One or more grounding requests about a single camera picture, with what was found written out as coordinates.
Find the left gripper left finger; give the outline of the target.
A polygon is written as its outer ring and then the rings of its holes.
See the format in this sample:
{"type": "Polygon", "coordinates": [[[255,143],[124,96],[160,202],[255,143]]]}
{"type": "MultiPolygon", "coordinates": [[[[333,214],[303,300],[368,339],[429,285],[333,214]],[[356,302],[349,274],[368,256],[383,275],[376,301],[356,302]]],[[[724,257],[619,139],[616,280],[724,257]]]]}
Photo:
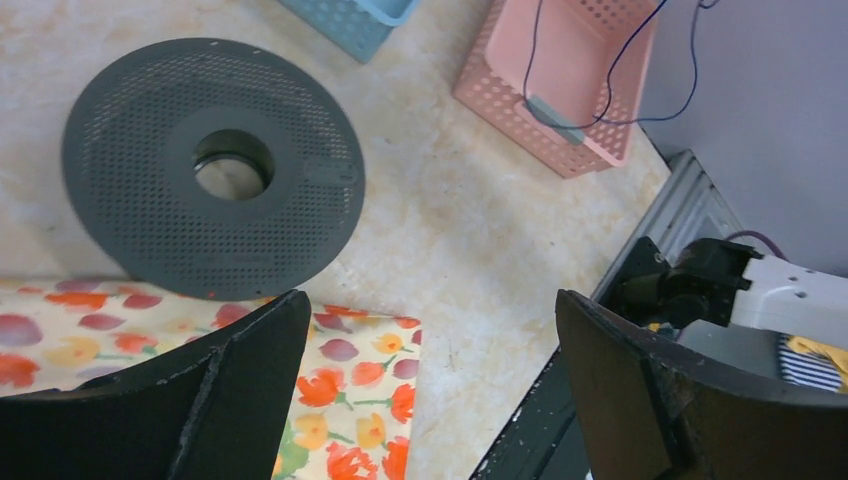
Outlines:
{"type": "Polygon", "coordinates": [[[293,290],[75,389],[3,398],[2,477],[270,478],[311,313],[293,290]]]}

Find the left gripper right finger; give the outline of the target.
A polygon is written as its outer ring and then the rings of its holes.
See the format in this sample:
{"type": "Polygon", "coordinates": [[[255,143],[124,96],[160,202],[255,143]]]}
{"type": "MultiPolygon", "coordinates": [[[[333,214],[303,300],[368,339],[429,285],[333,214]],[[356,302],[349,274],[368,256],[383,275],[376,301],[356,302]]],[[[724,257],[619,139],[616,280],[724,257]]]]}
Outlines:
{"type": "Polygon", "coordinates": [[[562,290],[556,325],[596,479],[843,479],[847,398],[752,374],[562,290]]]}

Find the dark grey cable spool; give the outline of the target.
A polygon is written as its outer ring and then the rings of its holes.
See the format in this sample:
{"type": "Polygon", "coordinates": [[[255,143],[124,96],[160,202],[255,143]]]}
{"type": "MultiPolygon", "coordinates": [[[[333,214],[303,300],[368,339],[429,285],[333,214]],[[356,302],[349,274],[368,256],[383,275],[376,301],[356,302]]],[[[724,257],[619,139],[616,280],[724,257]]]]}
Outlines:
{"type": "Polygon", "coordinates": [[[105,68],[70,111],[61,158],[77,217],[123,270],[219,301],[314,277],[351,239],[365,194],[337,100],[293,63],[216,38],[105,68]]]}

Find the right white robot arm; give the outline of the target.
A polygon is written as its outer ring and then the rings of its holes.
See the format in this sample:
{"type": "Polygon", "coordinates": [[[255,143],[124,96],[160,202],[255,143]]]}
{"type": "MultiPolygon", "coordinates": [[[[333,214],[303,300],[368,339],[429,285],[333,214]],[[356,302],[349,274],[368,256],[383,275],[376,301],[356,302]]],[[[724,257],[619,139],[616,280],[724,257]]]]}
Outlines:
{"type": "Polygon", "coordinates": [[[847,336],[847,281],[751,246],[700,238],[669,262],[637,240],[601,301],[632,323],[695,321],[840,342],[847,336]]]}

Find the floral orange cloth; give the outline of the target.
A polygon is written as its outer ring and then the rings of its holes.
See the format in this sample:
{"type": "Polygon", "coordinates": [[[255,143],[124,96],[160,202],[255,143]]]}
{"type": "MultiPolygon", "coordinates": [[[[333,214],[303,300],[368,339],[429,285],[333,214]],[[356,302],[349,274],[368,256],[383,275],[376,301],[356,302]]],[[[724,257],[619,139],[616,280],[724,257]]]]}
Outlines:
{"type": "MultiPolygon", "coordinates": [[[[189,298],[140,282],[5,280],[1,392],[68,390],[227,327],[256,300],[189,298]]],[[[401,479],[422,327],[315,304],[272,479],[401,479]]]]}

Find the pink plastic basket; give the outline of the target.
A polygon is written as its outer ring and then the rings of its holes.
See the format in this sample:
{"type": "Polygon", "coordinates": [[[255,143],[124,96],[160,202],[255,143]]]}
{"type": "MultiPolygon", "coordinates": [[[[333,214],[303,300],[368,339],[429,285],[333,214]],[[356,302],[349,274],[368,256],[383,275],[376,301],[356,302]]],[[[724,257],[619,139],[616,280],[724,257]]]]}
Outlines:
{"type": "Polygon", "coordinates": [[[655,1],[495,1],[453,95],[564,178],[627,162],[655,1]]]}

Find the blue plastic basket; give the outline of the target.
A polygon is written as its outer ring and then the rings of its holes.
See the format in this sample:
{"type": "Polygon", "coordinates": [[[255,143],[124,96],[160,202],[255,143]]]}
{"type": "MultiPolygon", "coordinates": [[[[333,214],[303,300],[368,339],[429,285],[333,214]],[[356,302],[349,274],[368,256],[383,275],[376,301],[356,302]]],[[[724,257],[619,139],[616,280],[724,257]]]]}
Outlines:
{"type": "Polygon", "coordinates": [[[361,64],[403,25],[419,0],[280,0],[280,4],[361,64]]]}

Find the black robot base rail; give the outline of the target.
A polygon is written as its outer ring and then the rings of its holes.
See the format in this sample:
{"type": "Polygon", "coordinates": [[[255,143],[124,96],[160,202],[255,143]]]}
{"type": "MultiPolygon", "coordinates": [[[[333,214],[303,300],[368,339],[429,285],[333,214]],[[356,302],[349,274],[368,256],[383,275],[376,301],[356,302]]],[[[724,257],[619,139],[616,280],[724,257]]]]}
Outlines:
{"type": "Polygon", "coordinates": [[[470,477],[583,479],[589,472],[567,363],[555,350],[470,477]]]}

